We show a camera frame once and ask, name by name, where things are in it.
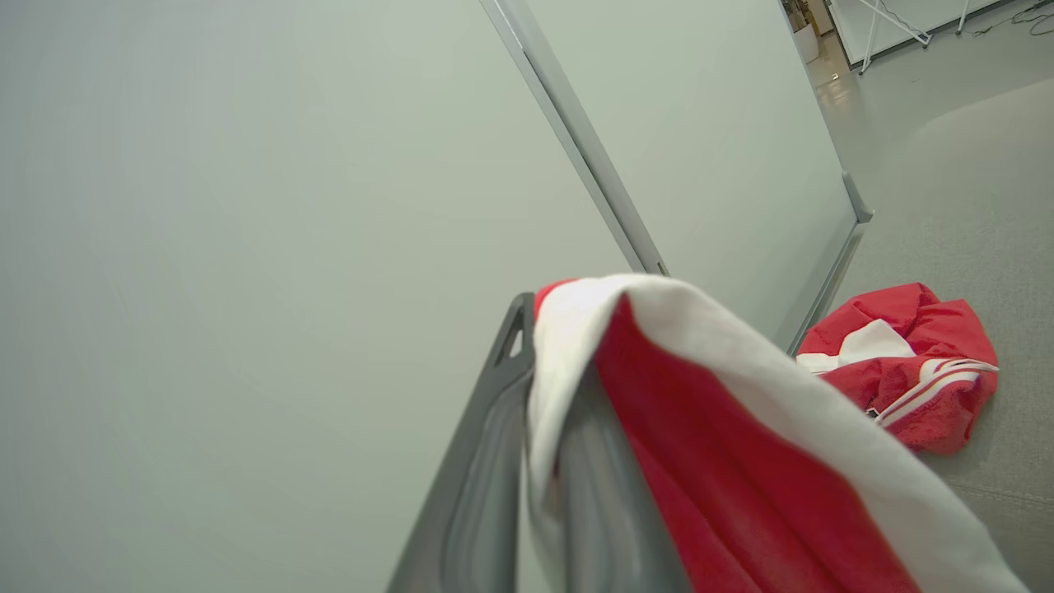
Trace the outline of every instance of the gray floor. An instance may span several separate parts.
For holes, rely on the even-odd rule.
[[[942,34],[925,52],[880,58],[817,93],[876,210],[833,303],[922,281],[980,316],[999,390],[967,449],[925,461],[1038,592],[1054,591],[1054,34],[1028,27]]]

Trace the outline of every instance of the folded clothing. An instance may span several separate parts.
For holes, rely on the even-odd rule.
[[[941,454],[970,440],[998,371],[970,305],[918,282],[845,303],[808,331],[797,360],[912,450]]]
[[[697,288],[585,278],[535,308],[528,508],[553,590],[559,444],[592,364],[697,591],[1026,591],[940,478]]]

